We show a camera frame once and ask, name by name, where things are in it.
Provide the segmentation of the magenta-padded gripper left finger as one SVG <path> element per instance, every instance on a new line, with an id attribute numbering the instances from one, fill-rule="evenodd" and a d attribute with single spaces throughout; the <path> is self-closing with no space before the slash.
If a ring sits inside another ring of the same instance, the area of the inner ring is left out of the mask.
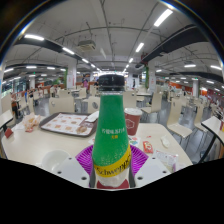
<path id="1" fill-rule="evenodd" d="M 93 146 L 90 145 L 75 157 L 66 158 L 56 169 L 56 174 L 81 187 L 93 188 L 95 185 L 95 173 L 92 149 Z"/>

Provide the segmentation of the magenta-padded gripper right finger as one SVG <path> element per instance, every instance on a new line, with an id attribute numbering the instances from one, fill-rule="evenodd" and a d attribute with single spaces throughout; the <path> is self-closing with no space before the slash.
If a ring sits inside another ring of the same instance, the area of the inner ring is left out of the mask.
<path id="1" fill-rule="evenodd" d="M 132 159 L 129 171 L 131 188 L 139 188 L 170 174 L 170 171 L 156 157 L 149 157 L 139 148 L 132 146 Z"/>

